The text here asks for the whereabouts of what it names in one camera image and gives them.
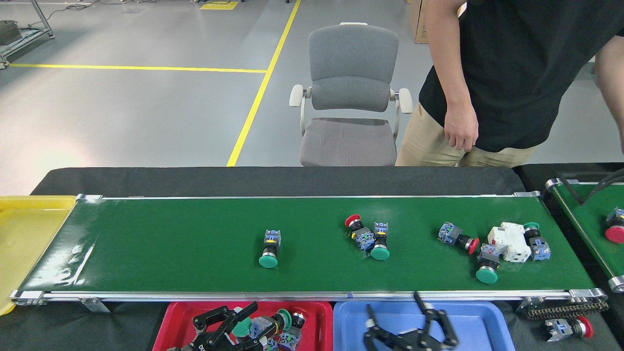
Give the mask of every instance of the gray chair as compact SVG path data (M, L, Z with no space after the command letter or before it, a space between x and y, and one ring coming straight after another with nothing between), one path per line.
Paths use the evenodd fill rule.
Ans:
M411 114L407 89L394 92L399 37L365 23L317 29L308 38L312 86L296 85L290 106L301 106L300 162L303 166L393 166L399 111ZM394 131L385 119L315 117L306 126L305 100L315 110L354 109L384 112L395 102Z

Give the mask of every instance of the white circuit breaker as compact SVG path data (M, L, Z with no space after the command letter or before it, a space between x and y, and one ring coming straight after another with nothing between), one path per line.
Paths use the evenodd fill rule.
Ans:
M487 241L509 262L526 262L531 256L531 249L524 240L524 226L503 222L500 227L492 227L487 234Z

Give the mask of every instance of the khaki pants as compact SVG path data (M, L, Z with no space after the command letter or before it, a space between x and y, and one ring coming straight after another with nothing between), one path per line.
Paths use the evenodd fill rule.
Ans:
M458 151L444 137L444 128L419 103L407 124L396 165L515 167L524 164L535 148L508 147L500 152L487 152L473 147L470 152Z

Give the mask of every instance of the chair seat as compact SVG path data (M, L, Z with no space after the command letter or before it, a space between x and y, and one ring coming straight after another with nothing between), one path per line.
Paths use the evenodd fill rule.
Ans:
M301 142L303 166L394 166L392 128L382 119L314 118Z

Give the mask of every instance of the chain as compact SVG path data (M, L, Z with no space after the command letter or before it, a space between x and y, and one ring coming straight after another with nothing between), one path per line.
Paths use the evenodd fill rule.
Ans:
M576 318L588 313L602 312L608 308L609 305L606 302L599 300L589 304L530 309L527 311L527 318L530 320L568 319Z

